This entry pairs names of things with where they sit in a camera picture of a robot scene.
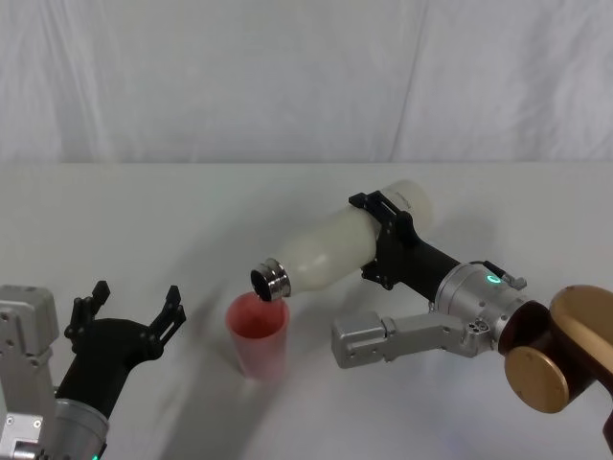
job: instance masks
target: white tabletop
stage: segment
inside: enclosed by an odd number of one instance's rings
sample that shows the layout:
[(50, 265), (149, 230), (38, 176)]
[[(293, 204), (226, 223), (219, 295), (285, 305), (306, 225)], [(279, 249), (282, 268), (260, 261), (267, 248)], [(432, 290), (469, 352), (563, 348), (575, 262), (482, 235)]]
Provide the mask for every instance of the white tabletop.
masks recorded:
[[(510, 390), (494, 352), (433, 351), (342, 371), (329, 323), (348, 311), (426, 311), (403, 286), (355, 273), (289, 299), (289, 369), (277, 386), (243, 379), (221, 318), (279, 239), (409, 177), (435, 206), (427, 236), (461, 261), (487, 258), (547, 304), (562, 287), (613, 289), (613, 164), (61, 166), (0, 171), (0, 281), (45, 286), (60, 327), (72, 298), (106, 279), (101, 315), (148, 323), (177, 284), (188, 322), (127, 381), (107, 460), (600, 459), (611, 403), (598, 384), (545, 415)], [(61, 337), (59, 382), (72, 354)]]

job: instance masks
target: plastic cup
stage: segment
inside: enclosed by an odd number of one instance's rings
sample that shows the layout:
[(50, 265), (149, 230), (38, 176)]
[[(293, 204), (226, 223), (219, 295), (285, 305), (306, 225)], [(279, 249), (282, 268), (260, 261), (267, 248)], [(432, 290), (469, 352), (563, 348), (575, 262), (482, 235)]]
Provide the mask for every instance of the plastic cup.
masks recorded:
[(254, 292), (238, 297), (226, 311), (226, 327), (245, 377), (276, 380), (285, 368), (289, 308), (283, 300), (263, 302)]

